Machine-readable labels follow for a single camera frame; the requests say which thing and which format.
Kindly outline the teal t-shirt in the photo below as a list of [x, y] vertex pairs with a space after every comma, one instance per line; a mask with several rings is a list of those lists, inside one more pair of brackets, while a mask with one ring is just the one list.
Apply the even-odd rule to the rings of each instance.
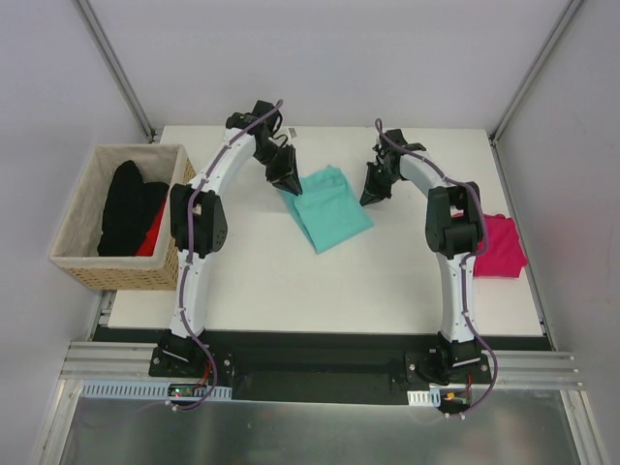
[[327, 166], [301, 179], [303, 193], [280, 191], [285, 206], [317, 254], [374, 227], [345, 174]]

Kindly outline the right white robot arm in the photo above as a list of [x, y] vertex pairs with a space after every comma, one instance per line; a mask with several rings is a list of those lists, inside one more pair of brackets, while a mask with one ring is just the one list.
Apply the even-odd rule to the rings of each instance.
[[398, 180], [413, 183], [426, 198], [424, 235], [440, 269], [443, 314], [438, 345], [416, 363], [416, 373], [446, 386], [482, 359], [473, 305], [474, 264], [487, 239], [480, 190], [474, 182], [449, 177], [422, 144], [408, 143], [401, 130], [378, 126], [377, 131], [376, 157], [367, 164], [360, 204], [389, 199]]

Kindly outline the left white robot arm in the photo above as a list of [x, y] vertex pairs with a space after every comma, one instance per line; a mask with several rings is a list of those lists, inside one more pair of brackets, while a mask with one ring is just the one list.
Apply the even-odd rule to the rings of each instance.
[[295, 148], [276, 142], [282, 124], [281, 100], [258, 100], [249, 112], [228, 117], [222, 141], [209, 162], [190, 181], [170, 189], [170, 235], [177, 249], [178, 282], [169, 332], [159, 343], [182, 376], [198, 375], [209, 356], [200, 340], [206, 319], [207, 286], [212, 262], [228, 236], [223, 194], [251, 159], [265, 168], [275, 189], [303, 193]]

